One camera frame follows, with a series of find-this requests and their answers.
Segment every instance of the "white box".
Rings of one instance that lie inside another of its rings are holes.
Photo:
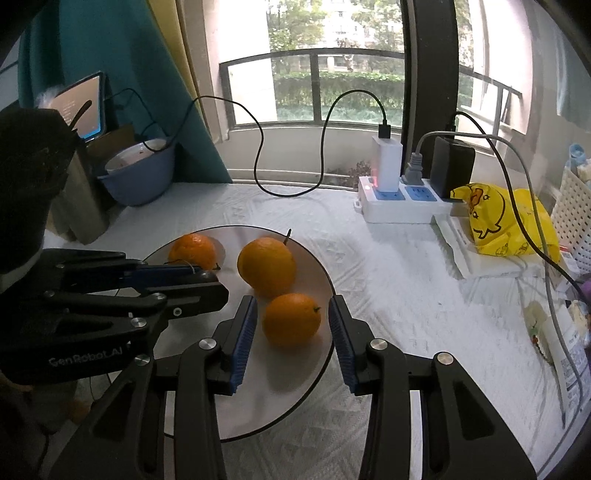
[[[393,138],[372,137],[371,176],[380,192],[397,192],[402,166],[402,144]]]

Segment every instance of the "yellow plastic bag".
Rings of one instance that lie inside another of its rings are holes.
[[[514,190],[514,195],[525,230],[536,246],[542,249],[542,242],[535,224],[530,191],[518,189]],[[517,225],[507,189],[486,183],[471,183],[452,190],[451,197],[462,199],[468,204],[470,226],[478,253],[497,257],[535,253]],[[558,262],[560,249],[552,220],[538,199],[536,199],[536,207],[538,207],[550,258]]]

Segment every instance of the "yellow curtain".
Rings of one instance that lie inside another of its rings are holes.
[[[187,90],[191,97],[195,98],[199,94],[199,90],[193,79],[191,65],[185,50],[176,0],[148,0],[148,4]],[[204,118],[200,103],[197,103],[196,107]]]

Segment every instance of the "blue bowl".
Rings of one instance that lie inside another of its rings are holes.
[[[144,205],[162,195],[173,181],[173,173],[172,145],[97,178],[117,202],[133,207]]]

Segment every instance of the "white textured tablecloth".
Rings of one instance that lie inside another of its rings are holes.
[[[87,248],[145,258],[207,227],[291,228],[324,265],[353,316],[375,335],[414,355],[451,352],[539,469],[563,434],[556,379],[524,322],[531,302],[547,310],[541,279],[462,280],[436,226],[367,224],[353,209],[355,197],[316,190],[280,199],[250,185],[174,184],[151,204],[125,209]],[[356,479],[370,403],[349,393],[335,354],[294,413],[261,434],[223,445],[229,480]],[[420,414],[415,409],[413,415],[418,427]],[[416,428],[412,479],[420,478],[420,455]]]

